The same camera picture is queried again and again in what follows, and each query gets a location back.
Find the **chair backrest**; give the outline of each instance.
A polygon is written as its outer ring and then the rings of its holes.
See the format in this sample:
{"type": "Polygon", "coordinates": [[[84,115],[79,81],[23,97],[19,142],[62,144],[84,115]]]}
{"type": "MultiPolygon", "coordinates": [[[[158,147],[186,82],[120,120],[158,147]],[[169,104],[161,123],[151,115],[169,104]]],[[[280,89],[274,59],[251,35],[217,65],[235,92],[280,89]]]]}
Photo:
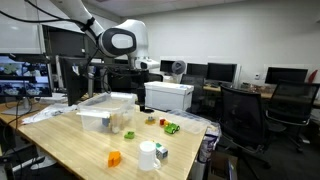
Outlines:
{"type": "Polygon", "coordinates": [[[149,78],[149,82],[152,82],[152,81],[160,81],[160,82],[163,82],[163,76],[162,76],[161,74],[152,74],[152,73],[149,73],[148,78],[149,78]]]}
{"type": "Polygon", "coordinates": [[[282,122],[305,124],[319,84],[279,81],[268,105],[268,114],[282,122]]]}
{"type": "Polygon", "coordinates": [[[245,145],[263,145],[266,125],[261,95],[221,86],[222,132],[234,142],[245,145]]]}
{"type": "Polygon", "coordinates": [[[198,101],[203,96],[204,77],[197,75],[183,74],[180,84],[193,85],[192,101],[198,101]]]}

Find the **white container lid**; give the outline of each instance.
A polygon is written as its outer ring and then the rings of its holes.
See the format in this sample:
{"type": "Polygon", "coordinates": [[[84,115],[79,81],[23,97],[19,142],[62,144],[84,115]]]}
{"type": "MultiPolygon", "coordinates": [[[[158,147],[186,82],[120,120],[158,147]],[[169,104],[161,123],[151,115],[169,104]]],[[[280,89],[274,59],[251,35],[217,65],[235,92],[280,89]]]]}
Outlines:
{"type": "Polygon", "coordinates": [[[190,92],[193,92],[194,89],[192,85],[174,84],[158,81],[144,83],[144,86],[147,90],[161,91],[181,95],[189,94],[190,92]]]}

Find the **white cup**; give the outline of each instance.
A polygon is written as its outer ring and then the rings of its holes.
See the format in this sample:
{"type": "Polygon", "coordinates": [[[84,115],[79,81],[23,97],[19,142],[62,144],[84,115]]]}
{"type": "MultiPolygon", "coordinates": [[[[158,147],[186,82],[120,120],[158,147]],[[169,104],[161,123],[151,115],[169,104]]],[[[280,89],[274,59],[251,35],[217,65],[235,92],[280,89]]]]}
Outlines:
{"type": "Polygon", "coordinates": [[[161,163],[156,157],[156,144],[151,141],[140,143],[139,168],[143,171],[159,169],[161,163]]]}

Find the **small toy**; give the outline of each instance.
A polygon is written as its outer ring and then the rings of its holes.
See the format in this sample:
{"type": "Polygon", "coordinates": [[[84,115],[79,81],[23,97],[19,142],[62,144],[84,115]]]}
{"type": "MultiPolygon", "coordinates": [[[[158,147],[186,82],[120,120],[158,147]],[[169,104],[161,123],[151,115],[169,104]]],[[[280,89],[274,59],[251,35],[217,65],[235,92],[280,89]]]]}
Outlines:
{"type": "Polygon", "coordinates": [[[176,131],[180,130],[180,126],[170,123],[164,127],[164,131],[170,134],[174,134],[176,131]]]}
{"type": "Polygon", "coordinates": [[[164,159],[168,157],[168,150],[165,147],[163,147],[160,143],[156,143],[156,149],[158,159],[164,159]]]}
{"type": "Polygon", "coordinates": [[[154,119],[154,117],[149,116],[148,119],[146,119],[145,123],[146,124],[154,124],[154,123],[156,123],[156,120],[154,119]]]}
{"type": "Polygon", "coordinates": [[[163,126],[166,119],[160,119],[160,125],[163,126]]]}
{"type": "Polygon", "coordinates": [[[170,122],[169,122],[169,121],[167,121],[167,120],[165,120],[165,121],[163,122],[163,124],[166,126],[166,125],[169,125],[169,124],[170,124],[170,122]]]}
{"type": "Polygon", "coordinates": [[[121,161],[120,151],[112,151],[109,153],[108,167],[115,167],[121,161]]]}
{"type": "Polygon", "coordinates": [[[134,138],[134,132],[133,131],[128,131],[127,134],[124,135],[124,138],[133,139],[134,138]]]}

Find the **green toy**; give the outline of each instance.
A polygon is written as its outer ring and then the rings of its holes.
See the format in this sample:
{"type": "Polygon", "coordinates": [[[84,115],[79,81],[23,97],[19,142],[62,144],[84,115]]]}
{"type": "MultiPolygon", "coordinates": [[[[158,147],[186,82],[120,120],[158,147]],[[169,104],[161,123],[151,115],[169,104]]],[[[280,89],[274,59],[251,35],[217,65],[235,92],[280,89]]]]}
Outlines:
{"type": "Polygon", "coordinates": [[[176,131],[180,130],[180,126],[170,123],[166,127],[164,127],[164,131],[169,133],[169,134],[174,134],[176,131]]]}
{"type": "Polygon", "coordinates": [[[128,131],[126,135],[124,135],[124,138],[126,139],[133,139],[134,138],[134,132],[128,131]]]}

